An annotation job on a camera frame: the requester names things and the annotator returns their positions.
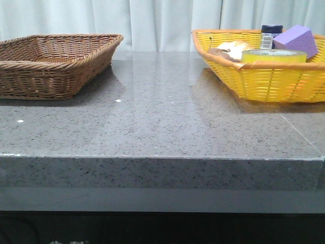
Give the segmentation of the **dark blue capped bottle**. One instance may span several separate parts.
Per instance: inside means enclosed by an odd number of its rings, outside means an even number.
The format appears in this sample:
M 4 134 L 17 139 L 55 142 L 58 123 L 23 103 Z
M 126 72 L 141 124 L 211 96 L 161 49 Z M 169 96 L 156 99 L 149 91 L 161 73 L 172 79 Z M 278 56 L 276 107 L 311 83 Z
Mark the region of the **dark blue capped bottle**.
M 274 49 L 274 38 L 280 35 L 282 31 L 283 25 L 262 25 L 260 49 Z

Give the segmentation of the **white curtain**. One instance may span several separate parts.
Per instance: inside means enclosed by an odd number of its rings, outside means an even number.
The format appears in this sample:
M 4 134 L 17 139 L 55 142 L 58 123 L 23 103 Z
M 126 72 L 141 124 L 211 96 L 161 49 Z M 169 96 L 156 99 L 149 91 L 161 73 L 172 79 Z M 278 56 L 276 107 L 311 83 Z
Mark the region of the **white curtain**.
M 194 51 L 194 29 L 306 26 L 324 33 L 324 1 L 1 1 L 1 39 L 121 34 L 121 51 Z

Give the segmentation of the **yellow packing tape roll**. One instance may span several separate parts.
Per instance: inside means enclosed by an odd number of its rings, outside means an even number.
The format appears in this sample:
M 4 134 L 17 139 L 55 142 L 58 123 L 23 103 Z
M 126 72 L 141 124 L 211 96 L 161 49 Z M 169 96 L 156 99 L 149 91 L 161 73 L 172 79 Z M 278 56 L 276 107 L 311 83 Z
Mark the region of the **yellow packing tape roll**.
M 287 49 L 251 49 L 242 52 L 241 62 L 252 63 L 255 61 L 305 63 L 307 53 Z

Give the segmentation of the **purple foam block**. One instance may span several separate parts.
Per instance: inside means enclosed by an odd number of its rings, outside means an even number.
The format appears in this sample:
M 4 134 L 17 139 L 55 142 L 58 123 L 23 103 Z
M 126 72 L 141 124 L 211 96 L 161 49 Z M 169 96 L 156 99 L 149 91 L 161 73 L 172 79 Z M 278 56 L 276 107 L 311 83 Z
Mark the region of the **purple foam block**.
M 276 49 L 303 51 L 307 59 L 318 54 L 317 44 L 312 30 L 308 27 L 295 25 L 273 39 Z

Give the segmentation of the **brown wicker basket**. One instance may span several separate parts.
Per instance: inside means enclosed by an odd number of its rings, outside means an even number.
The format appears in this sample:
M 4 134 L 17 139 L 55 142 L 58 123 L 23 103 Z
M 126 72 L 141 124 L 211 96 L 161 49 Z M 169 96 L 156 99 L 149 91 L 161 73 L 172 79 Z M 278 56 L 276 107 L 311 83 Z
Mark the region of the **brown wicker basket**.
M 120 34 L 32 35 L 1 42 L 1 99 L 67 100 L 108 66 Z

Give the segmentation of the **yellow woven basket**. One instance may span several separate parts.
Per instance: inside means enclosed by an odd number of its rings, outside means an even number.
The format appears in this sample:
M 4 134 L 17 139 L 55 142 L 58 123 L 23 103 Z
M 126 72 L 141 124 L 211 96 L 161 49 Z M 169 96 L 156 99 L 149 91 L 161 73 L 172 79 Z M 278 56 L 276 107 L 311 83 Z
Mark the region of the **yellow woven basket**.
M 195 29 L 193 43 L 215 75 L 239 97 L 261 102 L 324 101 L 324 36 L 314 35 L 318 54 L 303 64 L 256 61 L 235 63 L 208 54 L 222 42 L 244 41 L 257 48 L 258 29 Z

